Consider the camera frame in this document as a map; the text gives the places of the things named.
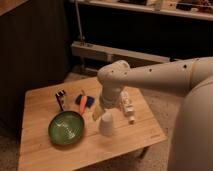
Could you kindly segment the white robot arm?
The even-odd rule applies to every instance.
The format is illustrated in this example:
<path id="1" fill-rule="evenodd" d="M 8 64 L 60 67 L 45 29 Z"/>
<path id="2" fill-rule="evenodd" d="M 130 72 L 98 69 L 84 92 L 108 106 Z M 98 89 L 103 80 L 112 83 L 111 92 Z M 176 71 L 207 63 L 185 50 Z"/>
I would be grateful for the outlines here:
<path id="1" fill-rule="evenodd" d="M 179 94 L 167 171 L 213 171 L 213 57 L 132 68 L 124 60 L 102 67 L 100 101 L 116 105 L 124 87 Z"/>

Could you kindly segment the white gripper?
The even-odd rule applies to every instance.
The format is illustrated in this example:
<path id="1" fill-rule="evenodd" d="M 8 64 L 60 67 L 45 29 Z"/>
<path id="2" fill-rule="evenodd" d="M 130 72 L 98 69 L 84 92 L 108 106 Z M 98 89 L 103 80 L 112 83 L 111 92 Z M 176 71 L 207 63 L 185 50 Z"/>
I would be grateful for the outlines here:
<path id="1" fill-rule="evenodd" d="M 118 101 L 119 101 L 119 94 L 115 93 L 115 94 L 100 94 L 99 100 L 101 102 L 101 105 L 104 108 L 114 108 L 117 106 Z M 96 121 L 100 116 L 102 116 L 104 114 L 105 110 L 100 106 L 100 105 L 96 105 L 94 108 L 94 112 L 92 114 L 92 118 L 94 121 Z"/>

